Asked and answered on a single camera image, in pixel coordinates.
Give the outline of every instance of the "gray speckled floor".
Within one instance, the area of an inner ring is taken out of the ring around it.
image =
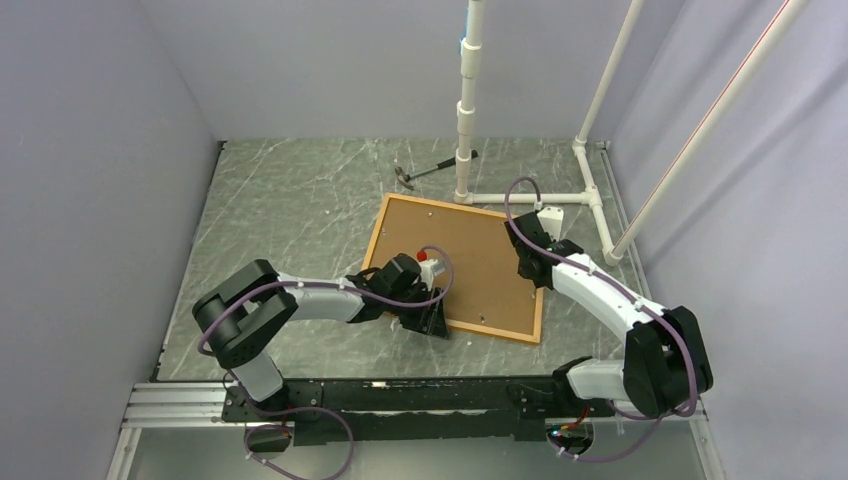
[[[579,192],[582,177],[571,140],[481,138],[471,167],[472,191],[500,193],[519,175],[535,177],[543,192]],[[197,232],[162,355],[160,379],[217,379],[214,359],[195,350],[200,330],[191,305],[254,258],[279,271],[337,278],[355,273],[384,193],[409,193],[394,167],[408,172],[453,156],[454,139],[285,139],[227,142]],[[589,161],[604,200],[613,238],[621,234],[618,208],[598,152]],[[415,195],[450,201],[453,170],[419,179]],[[501,206],[487,208],[502,210]],[[515,208],[521,212],[526,209]],[[587,207],[565,207],[563,230],[603,265]],[[504,261],[515,262],[514,258]],[[641,291],[629,258],[608,271]],[[613,335],[582,307],[556,294],[545,298],[542,343],[524,345],[452,332],[440,340],[392,331],[388,319],[347,325],[331,320],[287,324],[269,345],[288,377],[414,377],[548,374],[582,355],[619,357]]]

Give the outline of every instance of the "black mounting plate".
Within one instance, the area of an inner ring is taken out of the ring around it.
[[[297,381],[286,382],[280,392],[256,406],[262,410],[276,412],[295,407],[320,407],[324,401],[324,389],[318,382]],[[314,422],[321,416],[318,412],[301,412],[286,416],[286,420],[298,422]],[[268,422],[279,421],[281,415],[262,415],[247,401],[238,387],[227,387],[227,398],[224,400],[224,410],[221,420],[224,422]]]
[[[518,416],[524,419],[545,419],[552,417],[577,417],[587,406],[591,417],[611,417],[614,415],[607,403],[599,398],[582,400],[567,398],[557,391],[551,383],[544,389],[528,385],[509,385],[507,395],[518,410]]]

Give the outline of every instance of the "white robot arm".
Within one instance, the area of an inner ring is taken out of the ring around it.
[[[361,323],[388,312],[397,315],[405,329],[447,339],[444,295],[433,286],[446,270],[445,261],[427,258],[423,251],[418,255],[416,260],[400,254],[383,268],[336,280],[294,277],[276,272],[267,260],[254,260],[192,308],[203,331],[201,353],[214,355],[254,401],[262,402],[284,388],[265,347],[287,322]],[[250,310],[247,298],[254,306]],[[211,351],[203,350],[207,343]]]
[[[650,418],[668,414],[690,398],[684,355],[692,360],[697,392],[711,388],[712,371],[695,315],[685,307],[668,309],[642,297],[605,273],[573,242],[557,241],[559,232],[546,224],[540,207],[513,223],[526,240],[553,255],[531,248],[505,222],[518,254],[519,275],[536,287],[574,299],[624,345],[624,360],[579,358],[557,369],[555,379],[577,398],[627,401]],[[659,321],[649,312],[661,317]],[[686,352],[660,322],[679,334]]]

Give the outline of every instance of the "gray wall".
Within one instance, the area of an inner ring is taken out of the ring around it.
[[[779,0],[690,0],[613,138],[639,208]],[[654,296],[700,315],[730,478],[844,478],[848,5],[798,19],[638,238]]]
[[[451,136],[466,2],[142,0],[220,138]],[[630,0],[486,2],[480,136],[577,134]],[[610,138],[683,0],[648,0]]]
[[[0,6],[0,469],[102,478],[215,159],[132,0]]]

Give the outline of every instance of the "white pvc pipe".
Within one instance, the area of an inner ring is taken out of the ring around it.
[[[730,77],[730,80],[727,82],[727,85],[724,86],[724,89],[718,95],[718,98],[716,98],[713,102],[710,109],[707,110],[706,115],[704,115],[704,118],[701,119],[701,123],[698,124],[695,131],[692,132],[692,135],[690,135],[689,139],[686,140],[683,148],[674,158],[674,161],[671,162],[671,165],[665,171],[657,186],[654,187],[654,190],[650,195],[648,195],[648,199],[645,201],[645,204],[642,205],[642,208],[640,208],[639,212],[636,213],[636,216],[633,217],[633,221],[627,226],[627,229],[615,244],[613,250],[608,256],[605,255],[605,257],[607,257],[607,263],[614,265],[621,260],[625,250],[627,250],[627,247],[630,246],[633,239],[642,230],[645,225],[645,221],[650,218],[651,213],[654,211],[654,208],[660,202],[663,195],[665,195],[669,185],[671,185],[677,176],[680,175],[686,167],[686,164],[703,144],[704,140],[709,137],[710,132],[712,132],[722,115],[733,104],[734,100],[736,100],[739,93],[742,92],[757,70],[759,70],[760,65],[762,65],[763,61],[768,57],[769,52],[771,52],[774,46],[777,45],[777,42],[783,37],[789,29],[789,26],[792,25],[792,22],[795,21],[807,5],[808,1],[809,0],[785,0],[783,2],[780,10],[778,10],[774,18],[771,19],[771,22],[769,22],[766,29],[760,35],[760,38],[757,39],[754,47],[751,48],[751,51],[748,52],[748,55],[744,60],[742,60],[742,63],[736,69],[733,76]]]
[[[483,1],[468,1],[468,18],[465,23],[465,38],[462,39],[462,96],[456,105],[457,132],[459,142],[456,149],[457,203],[470,203],[468,174],[471,171],[471,138],[474,136],[474,101],[477,88],[477,72],[480,68],[480,50],[483,28]]]
[[[598,186],[595,185],[595,179],[592,177],[592,172],[589,170],[589,160],[586,158],[586,147],[582,145],[573,145],[572,150],[574,156],[577,157],[577,163],[580,164],[580,171],[583,173],[583,180],[586,182],[587,205],[592,209],[592,216],[595,218],[595,225],[598,227],[598,236],[601,238],[601,252],[604,255],[612,250],[612,236],[609,233],[609,225],[607,217],[604,215],[604,204],[601,201],[601,194],[598,192]]]
[[[592,129],[592,124],[595,123],[595,117],[598,116],[598,110],[601,108],[601,103],[607,94],[610,82],[615,75],[615,70],[621,62],[621,57],[624,55],[624,47],[630,40],[630,33],[633,31],[633,26],[636,25],[636,19],[639,18],[639,12],[642,10],[643,0],[633,0],[630,2],[630,8],[627,10],[627,15],[624,17],[624,23],[621,24],[621,30],[618,32],[618,38],[615,40],[615,45],[612,47],[610,58],[607,60],[607,66],[604,68],[604,73],[601,75],[601,81],[598,83],[598,89],[595,91],[595,98],[592,99],[592,104],[589,106],[589,112],[586,113],[586,119],[583,120],[583,128],[577,135],[577,141],[583,144],[586,143],[586,137],[589,136],[589,130]]]
[[[503,193],[475,193],[472,195],[473,203],[503,203]],[[584,193],[543,193],[543,203],[588,203],[588,197]],[[510,204],[536,203],[535,193],[513,193],[509,196]]]

